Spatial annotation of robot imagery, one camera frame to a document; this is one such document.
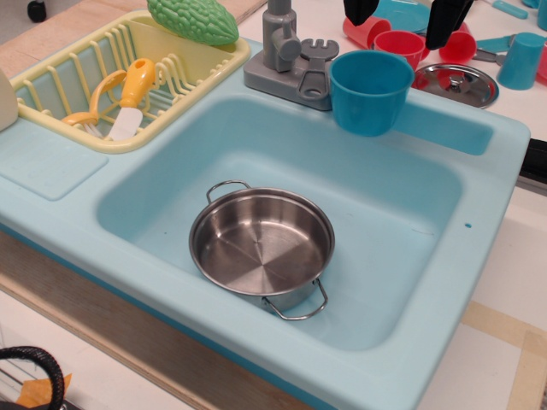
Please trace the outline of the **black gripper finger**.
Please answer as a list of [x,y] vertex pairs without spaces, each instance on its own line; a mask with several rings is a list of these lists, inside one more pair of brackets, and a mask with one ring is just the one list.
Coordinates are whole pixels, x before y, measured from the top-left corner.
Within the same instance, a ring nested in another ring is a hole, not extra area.
[[443,48],[450,36],[464,22],[473,0],[435,0],[430,9],[426,30],[426,47],[429,50]]
[[379,0],[343,0],[345,17],[354,25],[363,24],[377,9]]

